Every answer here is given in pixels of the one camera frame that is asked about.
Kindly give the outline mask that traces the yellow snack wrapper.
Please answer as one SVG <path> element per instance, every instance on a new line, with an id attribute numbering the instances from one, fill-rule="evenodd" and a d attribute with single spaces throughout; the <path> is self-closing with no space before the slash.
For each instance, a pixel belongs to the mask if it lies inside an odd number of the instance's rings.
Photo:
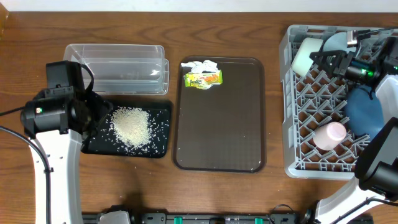
<path id="1" fill-rule="evenodd" d="M 223 83 L 221 70 L 210 73 L 187 73 L 183 78 L 185 87 L 194 87 L 200 90 L 208 90 L 213 85 L 221 85 Z"/>

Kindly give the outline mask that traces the light blue bowl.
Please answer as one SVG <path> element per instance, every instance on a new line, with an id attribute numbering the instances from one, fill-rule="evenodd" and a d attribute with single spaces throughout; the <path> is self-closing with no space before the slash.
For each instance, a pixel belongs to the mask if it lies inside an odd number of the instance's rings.
<path id="1" fill-rule="evenodd" d="M 361 46 L 359 44 L 353 45 L 351 43 L 351 38 L 353 37 L 353 32 L 339 32 L 332 35 L 326 42 L 323 44 L 322 51 L 334 51 L 334 50 L 343 50 L 346 53 L 353 52 L 356 57 L 361 50 Z"/>

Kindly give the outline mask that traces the dark blue bowl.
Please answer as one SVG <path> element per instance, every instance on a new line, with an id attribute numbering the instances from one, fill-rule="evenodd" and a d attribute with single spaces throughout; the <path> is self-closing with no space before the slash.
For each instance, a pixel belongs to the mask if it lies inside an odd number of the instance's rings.
<path id="1" fill-rule="evenodd" d="M 346 98 L 345 115 L 349 118 L 349 129 L 359 137 L 369 136 L 372 141 L 384 126 L 384 118 L 380 101 L 371 88 L 360 85 L 349 91 Z"/>

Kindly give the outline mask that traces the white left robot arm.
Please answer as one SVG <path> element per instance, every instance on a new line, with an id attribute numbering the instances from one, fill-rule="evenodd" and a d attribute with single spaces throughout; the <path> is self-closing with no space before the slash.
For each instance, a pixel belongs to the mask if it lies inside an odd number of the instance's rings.
<path id="1" fill-rule="evenodd" d="M 44 89 L 20 108 L 23 134 L 1 127 L 32 153 L 36 223 L 83 223 L 80 152 L 88 148 L 111 108 L 93 91 Z"/>

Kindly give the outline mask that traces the mint green bowl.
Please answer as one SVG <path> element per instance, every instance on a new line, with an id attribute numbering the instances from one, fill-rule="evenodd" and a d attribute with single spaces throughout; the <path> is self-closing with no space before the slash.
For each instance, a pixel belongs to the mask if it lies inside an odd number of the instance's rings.
<path id="1" fill-rule="evenodd" d="M 310 54 L 318 52 L 323 45 L 323 40 L 307 37 L 300 45 L 296 56 L 291 64 L 291 69 L 301 77 L 304 77 L 310 70 L 313 60 Z"/>

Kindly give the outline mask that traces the white paper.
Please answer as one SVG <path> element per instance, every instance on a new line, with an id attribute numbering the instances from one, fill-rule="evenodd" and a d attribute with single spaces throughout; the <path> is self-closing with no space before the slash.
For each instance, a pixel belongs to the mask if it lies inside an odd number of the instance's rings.
<path id="1" fill-rule="evenodd" d="M 182 67 L 190 68 L 189 73 L 215 73 L 218 71 L 218 64 L 211 60 L 191 61 L 187 63 L 181 63 Z"/>

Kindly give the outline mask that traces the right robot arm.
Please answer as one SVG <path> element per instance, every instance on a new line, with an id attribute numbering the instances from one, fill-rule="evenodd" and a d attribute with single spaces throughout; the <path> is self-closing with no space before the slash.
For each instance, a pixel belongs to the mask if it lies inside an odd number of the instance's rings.
<path id="1" fill-rule="evenodd" d="M 388 37 L 375 63 L 344 50 L 312 52 L 324 71 L 371 87 L 385 125 L 357 158 L 354 177 L 308 210 L 308 223 L 348 223 L 380 204 L 397 206 L 397 37 Z"/>

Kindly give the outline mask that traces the pink cup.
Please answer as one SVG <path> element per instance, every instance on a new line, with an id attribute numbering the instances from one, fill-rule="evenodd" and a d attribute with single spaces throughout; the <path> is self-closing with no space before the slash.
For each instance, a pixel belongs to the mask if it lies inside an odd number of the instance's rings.
<path id="1" fill-rule="evenodd" d="M 315 130 L 313 141 L 316 147 L 330 151 L 334 149 L 346 137 L 347 130 L 339 122 L 330 122 Z"/>

